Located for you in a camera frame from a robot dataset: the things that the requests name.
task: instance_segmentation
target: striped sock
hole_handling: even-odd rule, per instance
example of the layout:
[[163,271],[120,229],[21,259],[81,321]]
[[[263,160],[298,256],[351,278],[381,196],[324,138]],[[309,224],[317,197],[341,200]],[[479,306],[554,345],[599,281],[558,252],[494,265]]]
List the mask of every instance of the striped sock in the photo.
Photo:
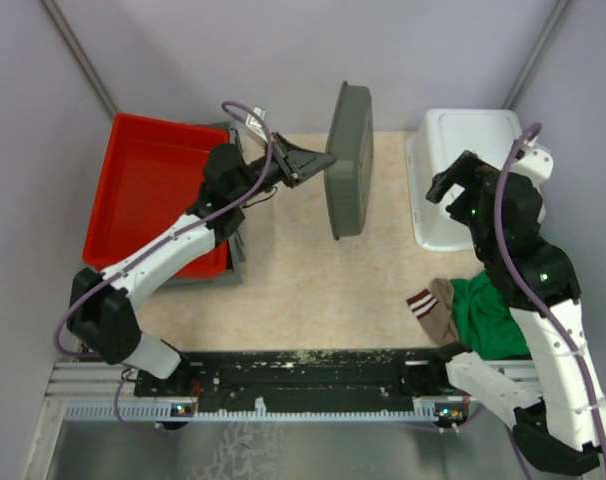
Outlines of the striped sock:
[[419,320],[429,315],[438,303],[439,301],[427,289],[407,299],[410,310]]
[[420,291],[407,299],[407,304],[419,321],[423,331],[437,345],[447,345],[459,340],[459,332],[452,314],[454,287],[452,282],[434,279],[430,289]]

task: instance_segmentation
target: white wall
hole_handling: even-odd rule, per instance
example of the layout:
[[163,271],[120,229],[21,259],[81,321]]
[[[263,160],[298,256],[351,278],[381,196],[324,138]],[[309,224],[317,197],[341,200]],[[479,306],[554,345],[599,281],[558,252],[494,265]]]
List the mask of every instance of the white wall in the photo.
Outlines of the white wall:
[[517,113],[554,156],[544,233],[574,262],[606,391],[606,0],[575,3]]
[[235,99],[290,133],[329,128],[342,80],[371,88],[379,130],[432,107],[498,107],[555,3],[58,2],[121,109],[206,122]]
[[0,0],[0,479],[56,358],[110,124],[38,2]]

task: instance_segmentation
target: beige floor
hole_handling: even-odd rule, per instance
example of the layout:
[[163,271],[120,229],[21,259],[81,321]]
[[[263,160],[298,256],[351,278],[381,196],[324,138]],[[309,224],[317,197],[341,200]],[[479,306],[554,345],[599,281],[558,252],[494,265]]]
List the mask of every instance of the beige floor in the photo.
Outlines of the beige floor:
[[[471,251],[430,253],[414,241],[406,136],[375,134],[362,235],[333,240],[322,175],[281,188],[247,210],[245,284],[157,292],[139,311],[143,330],[188,351],[430,345],[405,299],[434,277],[470,277],[481,264]],[[288,138],[323,150],[326,137]]]

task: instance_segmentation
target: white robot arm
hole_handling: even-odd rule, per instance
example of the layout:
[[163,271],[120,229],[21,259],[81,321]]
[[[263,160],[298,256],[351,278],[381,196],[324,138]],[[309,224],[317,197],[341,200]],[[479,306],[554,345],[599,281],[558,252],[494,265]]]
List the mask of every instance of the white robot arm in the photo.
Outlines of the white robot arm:
[[[606,453],[606,399],[588,350],[572,263],[539,233],[538,185],[549,178],[552,162],[549,153],[539,155],[545,150],[535,144],[540,125],[535,127],[535,134],[526,132],[515,142],[508,171],[464,152],[434,177],[426,198],[438,203],[452,185],[464,188],[446,210],[470,229],[476,256],[527,341],[543,397],[465,348],[441,360],[447,381],[496,414],[533,466],[581,475],[599,465],[598,453]],[[510,173],[516,160],[520,173]]]
[[196,202],[165,232],[101,272],[74,278],[67,327],[108,364],[125,364],[167,380],[179,390],[189,361],[139,328],[135,312],[166,280],[227,240],[245,218],[242,204],[282,182],[296,187],[335,162],[328,153],[301,149],[279,134],[266,154],[245,163],[233,144],[215,147]]

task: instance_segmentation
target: green shirt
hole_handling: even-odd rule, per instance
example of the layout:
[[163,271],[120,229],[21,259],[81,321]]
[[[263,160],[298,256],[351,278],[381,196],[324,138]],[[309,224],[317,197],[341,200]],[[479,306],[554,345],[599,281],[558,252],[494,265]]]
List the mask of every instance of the green shirt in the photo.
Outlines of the green shirt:
[[485,271],[472,280],[454,279],[452,286],[452,310],[461,342],[484,360],[530,353],[521,329]]

